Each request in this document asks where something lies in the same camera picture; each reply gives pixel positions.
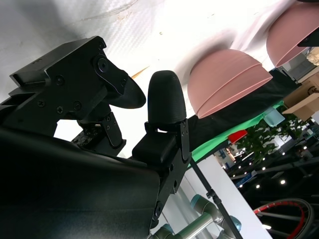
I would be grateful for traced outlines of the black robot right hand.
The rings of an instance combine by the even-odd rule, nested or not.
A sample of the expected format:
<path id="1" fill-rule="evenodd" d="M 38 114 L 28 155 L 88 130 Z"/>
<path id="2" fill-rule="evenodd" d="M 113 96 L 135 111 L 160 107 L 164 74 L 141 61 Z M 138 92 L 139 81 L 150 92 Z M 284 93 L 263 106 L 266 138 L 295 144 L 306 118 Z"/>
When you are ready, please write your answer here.
<path id="1" fill-rule="evenodd" d="M 148 93 L 94 36 L 12 74 L 0 105 L 3 239 L 147 239 L 187 170 L 180 81 L 155 72 Z"/>

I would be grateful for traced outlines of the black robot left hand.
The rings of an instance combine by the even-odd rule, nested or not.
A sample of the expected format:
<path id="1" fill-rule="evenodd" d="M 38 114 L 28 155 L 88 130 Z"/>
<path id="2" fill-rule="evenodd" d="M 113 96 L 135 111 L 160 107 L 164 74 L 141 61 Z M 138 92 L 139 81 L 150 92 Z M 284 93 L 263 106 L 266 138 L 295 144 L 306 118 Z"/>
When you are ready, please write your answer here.
<path id="1" fill-rule="evenodd" d="M 298 44 L 298 47 L 319 47 L 319 32 L 314 31 L 309 34 Z"/>

